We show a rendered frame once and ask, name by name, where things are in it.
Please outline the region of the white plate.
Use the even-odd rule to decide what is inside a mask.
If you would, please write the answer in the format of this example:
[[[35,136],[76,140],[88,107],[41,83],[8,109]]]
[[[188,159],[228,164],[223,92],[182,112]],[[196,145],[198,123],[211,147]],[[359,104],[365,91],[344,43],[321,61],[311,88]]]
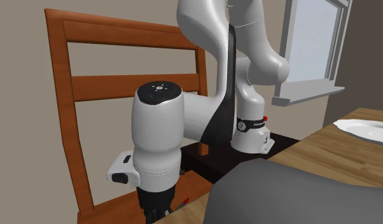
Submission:
[[[360,119],[341,119],[333,123],[338,129],[371,143],[383,145],[383,122]]]

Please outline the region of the grey rounded block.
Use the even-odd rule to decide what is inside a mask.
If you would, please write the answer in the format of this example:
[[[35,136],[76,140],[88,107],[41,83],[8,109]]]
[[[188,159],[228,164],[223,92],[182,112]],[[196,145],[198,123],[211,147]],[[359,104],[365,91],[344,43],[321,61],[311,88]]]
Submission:
[[[383,188],[258,158],[212,186],[203,224],[383,224]]]

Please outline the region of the grey framed window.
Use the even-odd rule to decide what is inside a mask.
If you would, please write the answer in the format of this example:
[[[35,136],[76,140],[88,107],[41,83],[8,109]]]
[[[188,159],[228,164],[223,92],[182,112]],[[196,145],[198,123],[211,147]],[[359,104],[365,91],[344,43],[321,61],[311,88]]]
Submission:
[[[272,104],[291,106],[343,91],[335,80],[353,0],[286,0],[280,55],[289,76]]]

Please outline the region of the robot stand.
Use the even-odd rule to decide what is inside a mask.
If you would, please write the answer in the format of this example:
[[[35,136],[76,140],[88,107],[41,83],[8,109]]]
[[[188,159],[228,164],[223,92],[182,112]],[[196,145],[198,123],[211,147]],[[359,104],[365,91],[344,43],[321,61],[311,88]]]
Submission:
[[[181,148],[181,169],[186,172],[194,171],[210,183],[215,184],[239,163],[256,158],[269,159],[299,142],[297,139],[275,133],[271,133],[270,137],[275,143],[267,154],[242,153],[233,149],[230,142],[227,142],[210,146],[208,154],[201,156],[198,154],[199,143],[189,144]]]

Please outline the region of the brown wooden chair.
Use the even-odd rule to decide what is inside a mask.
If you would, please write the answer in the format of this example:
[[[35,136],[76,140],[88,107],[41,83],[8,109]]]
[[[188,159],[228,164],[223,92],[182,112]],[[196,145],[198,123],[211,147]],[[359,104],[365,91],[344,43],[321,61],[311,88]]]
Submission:
[[[62,10],[45,10],[62,145],[79,209],[77,224],[143,224],[135,192],[95,205],[81,149],[76,102],[132,97],[137,87],[168,80],[185,91],[207,95],[205,51],[178,27]],[[193,74],[72,76],[68,43],[192,50]]]

